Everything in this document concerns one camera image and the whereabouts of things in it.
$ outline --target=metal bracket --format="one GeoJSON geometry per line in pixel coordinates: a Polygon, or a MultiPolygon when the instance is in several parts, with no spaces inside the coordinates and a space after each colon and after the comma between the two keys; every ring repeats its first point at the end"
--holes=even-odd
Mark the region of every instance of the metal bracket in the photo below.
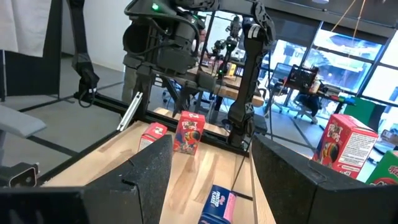
{"type": "Polygon", "coordinates": [[[124,114],[122,120],[120,121],[118,128],[116,128],[116,130],[124,131],[129,126],[132,117],[136,113],[138,106],[141,103],[141,100],[142,100],[142,93],[137,92],[135,97],[132,99],[132,102],[131,102],[129,108],[125,112],[125,114],[124,114]]]}

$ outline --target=white wall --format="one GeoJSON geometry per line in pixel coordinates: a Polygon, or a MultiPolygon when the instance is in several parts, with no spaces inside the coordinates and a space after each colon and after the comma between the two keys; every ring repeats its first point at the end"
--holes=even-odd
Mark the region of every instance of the white wall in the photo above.
{"type": "MultiPolygon", "coordinates": [[[[122,37],[130,25],[124,8],[131,0],[86,0],[84,15],[88,53],[93,63],[123,71],[122,37]]],[[[73,54],[74,44],[68,4],[63,1],[62,52],[73,54]]]]}

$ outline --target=white curtain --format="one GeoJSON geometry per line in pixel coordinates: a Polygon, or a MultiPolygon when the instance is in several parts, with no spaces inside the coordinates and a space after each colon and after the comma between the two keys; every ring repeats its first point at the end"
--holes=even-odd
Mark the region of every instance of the white curtain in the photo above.
{"type": "Polygon", "coordinates": [[[0,50],[43,57],[50,7],[51,0],[0,0],[0,50]]]}

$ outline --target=gray foam pad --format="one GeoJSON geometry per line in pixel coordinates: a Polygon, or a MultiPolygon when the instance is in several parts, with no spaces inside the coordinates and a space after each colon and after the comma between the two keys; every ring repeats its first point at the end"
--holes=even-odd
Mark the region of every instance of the gray foam pad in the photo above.
{"type": "Polygon", "coordinates": [[[0,130],[27,138],[45,128],[42,120],[0,105],[0,130]]]}

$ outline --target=ceiling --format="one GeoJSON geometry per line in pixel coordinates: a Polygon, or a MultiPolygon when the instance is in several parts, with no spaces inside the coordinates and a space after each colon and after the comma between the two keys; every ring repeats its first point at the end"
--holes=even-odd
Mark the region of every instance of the ceiling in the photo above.
{"type": "MultiPolygon", "coordinates": [[[[344,14],[354,0],[329,0],[328,4],[318,4],[312,0],[281,0],[301,4],[317,9],[327,9],[329,12],[344,14]]],[[[347,13],[347,17],[358,18],[364,0],[356,0],[347,13]]],[[[396,25],[398,19],[398,1],[396,0],[365,0],[361,20],[375,22],[387,26],[396,25]]]]}

